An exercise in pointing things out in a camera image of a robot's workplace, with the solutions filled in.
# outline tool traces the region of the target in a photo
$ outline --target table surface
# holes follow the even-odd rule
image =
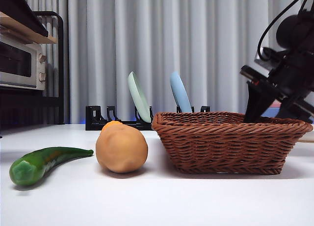
[[[177,172],[154,131],[143,131],[144,166],[130,174],[102,170],[96,157],[56,167],[22,188],[12,162],[44,147],[95,150],[99,131],[53,125],[2,133],[2,226],[314,225],[314,144],[297,143],[279,175],[185,175]]]

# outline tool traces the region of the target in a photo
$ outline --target black cable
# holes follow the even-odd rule
[[[305,4],[306,4],[307,1],[308,1],[308,0],[304,0],[304,1],[302,2],[302,5],[301,5],[301,8],[300,8],[299,12],[302,12],[302,11],[303,11],[304,6],[305,6]]]
[[[261,45],[262,45],[262,41],[265,37],[265,35],[268,33],[268,31],[270,30],[270,28],[274,25],[274,23],[284,14],[287,12],[287,10],[289,10],[295,3],[297,3],[299,0],[294,0],[293,2],[291,2],[283,11],[281,11],[280,14],[277,15],[276,18],[274,18],[274,20],[268,25],[268,27],[265,29],[265,31],[263,32],[259,44],[257,46],[257,53],[260,57],[261,60],[263,61],[268,61],[270,58],[264,58],[261,54]]]

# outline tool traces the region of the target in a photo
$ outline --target brown wicker basket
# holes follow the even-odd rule
[[[279,174],[294,144],[313,129],[299,120],[243,119],[230,112],[162,112],[154,116],[152,128],[183,173],[262,175]]]

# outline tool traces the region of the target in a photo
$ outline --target plate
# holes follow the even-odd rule
[[[147,104],[143,90],[139,84],[139,81],[134,72],[131,72],[128,77],[129,90],[135,104],[135,107],[138,111],[138,114],[143,121],[151,123],[151,114],[149,111],[149,106]]]
[[[192,112],[190,101],[178,72],[173,72],[170,76],[170,85],[177,106],[182,112]]]

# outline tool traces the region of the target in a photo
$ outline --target wooden shelf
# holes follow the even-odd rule
[[[3,14],[0,12],[0,25],[13,30],[15,32],[20,33],[23,35],[26,39],[29,39],[30,41],[34,41],[38,44],[56,44],[57,39],[49,35],[48,37],[42,36],[41,34],[38,34],[28,28],[27,26],[21,24],[20,22],[14,20],[13,18],[7,16],[6,14]]]

